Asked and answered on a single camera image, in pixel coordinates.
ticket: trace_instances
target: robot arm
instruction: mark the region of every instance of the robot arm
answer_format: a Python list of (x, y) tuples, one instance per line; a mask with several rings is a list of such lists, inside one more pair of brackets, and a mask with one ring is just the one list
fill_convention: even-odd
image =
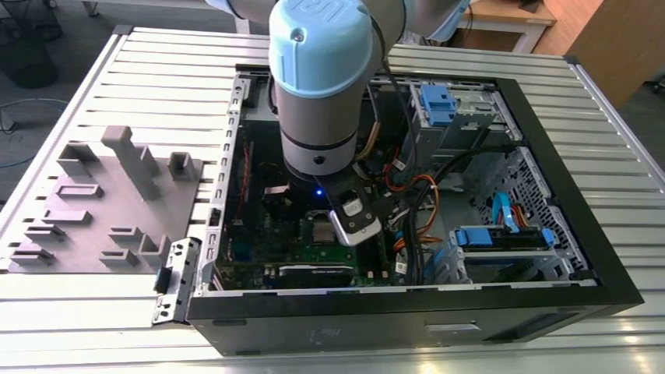
[(323, 188), (339, 242), (355, 245), (379, 232), (349, 172), (365, 86), (403, 31), (447, 40), (470, 0), (206, 1), (269, 24), (285, 164), (295, 178)]

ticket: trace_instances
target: aluminum extrusion table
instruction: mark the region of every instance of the aluminum extrusion table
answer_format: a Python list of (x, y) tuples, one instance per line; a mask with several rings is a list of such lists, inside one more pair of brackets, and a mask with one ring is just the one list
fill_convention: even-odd
[[(265, 37), (237, 34), (134, 28), (110, 37), (0, 213), (0, 266), (7, 243), (42, 211), (63, 144), (110, 152), (98, 143), (105, 125), (130, 125), (134, 143), (149, 145), (154, 157), (185, 151), (206, 161), (189, 226), (189, 235), (202, 236), (233, 66), (266, 64), (266, 48)], [(665, 372), (665, 178), (582, 68), (558, 57), (410, 46), (391, 50), (389, 63), (395, 72), (518, 81), (646, 303), (525, 344), (221, 358), (190, 327), (149, 328), (153, 276), (3, 274), (0, 369)]]

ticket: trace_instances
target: expansion slot bracket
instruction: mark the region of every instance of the expansion slot bracket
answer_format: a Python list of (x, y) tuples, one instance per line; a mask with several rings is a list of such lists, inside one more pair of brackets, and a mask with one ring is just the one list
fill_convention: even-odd
[(186, 323), (186, 306), (195, 273), (199, 240), (183, 238), (170, 245), (166, 265), (157, 272), (154, 291), (158, 293), (154, 305), (153, 325)]

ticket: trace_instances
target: open computer tower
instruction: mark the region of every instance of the open computer tower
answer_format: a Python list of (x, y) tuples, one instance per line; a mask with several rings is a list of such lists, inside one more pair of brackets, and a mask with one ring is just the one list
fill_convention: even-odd
[(325, 199), (287, 194), (270, 74), (238, 66), (206, 234), (171, 250), (153, 317), (190, 323), (222, 355), (519, 342), (642, 302), (517, 82), (397, 78), (398, 90), (378, 74), (362, 103), (358, 144), (371, 100), (383, 119), (357, 170), (373, 199), (393, 153), (411, 156), (410, 135), (423, 173), (474, 147), (518, 144), (469, 158), (438, 185), (419, 285), (403, 278), (402, 207), (346, 247)]

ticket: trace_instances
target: label sticker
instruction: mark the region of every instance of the label sticker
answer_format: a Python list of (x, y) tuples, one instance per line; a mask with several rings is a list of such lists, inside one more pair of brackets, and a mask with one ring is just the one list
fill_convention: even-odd
[(399, 161), (398, 159), (394, 159), (393, 160), (393, 166), (399, 170), (399, 171), (403, 171), (405, 167), (406, 167), (406, 164)]
[(406, 261), (403, 261), (402, 255), (397, 254), (394, 260), (394, 273), (406, 275)]

